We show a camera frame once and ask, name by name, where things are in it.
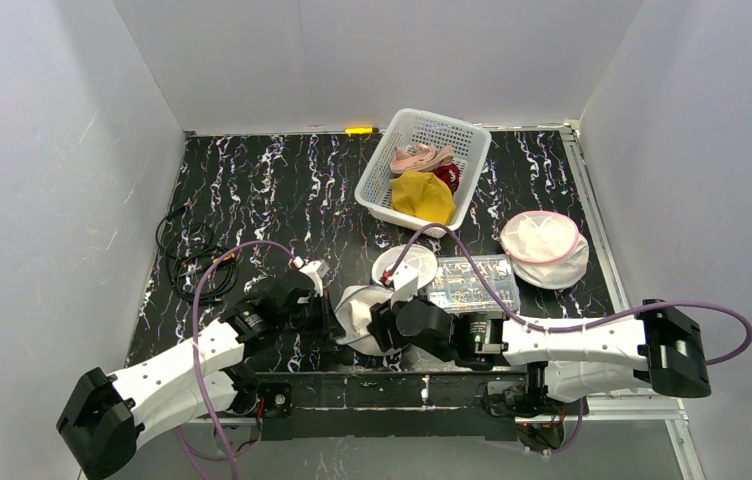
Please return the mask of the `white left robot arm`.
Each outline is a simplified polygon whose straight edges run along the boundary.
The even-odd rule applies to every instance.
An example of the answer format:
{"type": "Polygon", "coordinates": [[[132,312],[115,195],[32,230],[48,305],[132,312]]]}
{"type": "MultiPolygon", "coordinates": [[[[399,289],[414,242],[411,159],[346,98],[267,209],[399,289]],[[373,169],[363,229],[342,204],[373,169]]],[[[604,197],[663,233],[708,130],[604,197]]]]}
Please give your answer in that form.
{"type": "Polygon", "coordinates": [[[77,381],[56,423],[88,479],[106,479],[141,446],[209,411],[256,397],[243,363],[274,346],[287,330],[322,330],[329,319],[324,278],[311,261],[268,279],[214,320],[195,340],[107,374],[96,367],[77,381]]]}

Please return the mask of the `white mesh bag blue trim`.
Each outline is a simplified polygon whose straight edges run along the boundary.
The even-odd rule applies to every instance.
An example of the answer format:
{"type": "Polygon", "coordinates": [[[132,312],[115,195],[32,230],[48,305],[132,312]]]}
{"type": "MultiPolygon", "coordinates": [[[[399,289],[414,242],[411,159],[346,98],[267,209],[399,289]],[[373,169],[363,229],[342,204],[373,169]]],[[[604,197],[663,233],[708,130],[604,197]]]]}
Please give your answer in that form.
{"type": "Polygon", "coordinates": [[[390,300],[392,291],[382,280],[387,269],[397,267],[401,261],[419,266],[424,260],[437,261],[432,250],[420,245],[410,248],[396,246],[381,253],[371,267],[371,283],[346,288],[335,308],[337,320],[345,331],[345,336],[338,343],[370,356],[388,356],[403,350],[405,347],[387,351],[380,349],[375,338],[367,331],[371,322],[370,308],[390,300]]]}

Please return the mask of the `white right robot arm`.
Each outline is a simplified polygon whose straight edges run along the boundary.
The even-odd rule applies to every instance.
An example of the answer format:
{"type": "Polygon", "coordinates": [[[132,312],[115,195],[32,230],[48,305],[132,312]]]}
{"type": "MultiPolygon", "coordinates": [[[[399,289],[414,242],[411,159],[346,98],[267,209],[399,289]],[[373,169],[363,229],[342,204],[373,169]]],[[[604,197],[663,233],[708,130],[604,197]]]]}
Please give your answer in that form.
{"type": "Polygon", "coordinates": [[[534,402],[571,403],[594,393],[646,387],[677,398],[712,393],[700,325],[656,302],[598,327],[455,315],[422,298],[355,301],[351,312],[353,326],[370,334],[382,353],[414,345],[474,371],[523,367],[529,377],[525,395],[534,402]]]}

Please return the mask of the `yellow bra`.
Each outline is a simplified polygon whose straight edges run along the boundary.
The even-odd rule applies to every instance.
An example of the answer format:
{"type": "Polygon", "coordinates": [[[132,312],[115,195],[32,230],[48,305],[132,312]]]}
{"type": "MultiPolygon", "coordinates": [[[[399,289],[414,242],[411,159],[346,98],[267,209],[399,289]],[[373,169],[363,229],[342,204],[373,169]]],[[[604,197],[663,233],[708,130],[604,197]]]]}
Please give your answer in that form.
{"type": "Polygon", "coordinates": [[[453,194],[429,172],[407,171],[390,180],[390,206],[397,212],[446,224],[455,212],[453,194]]]}

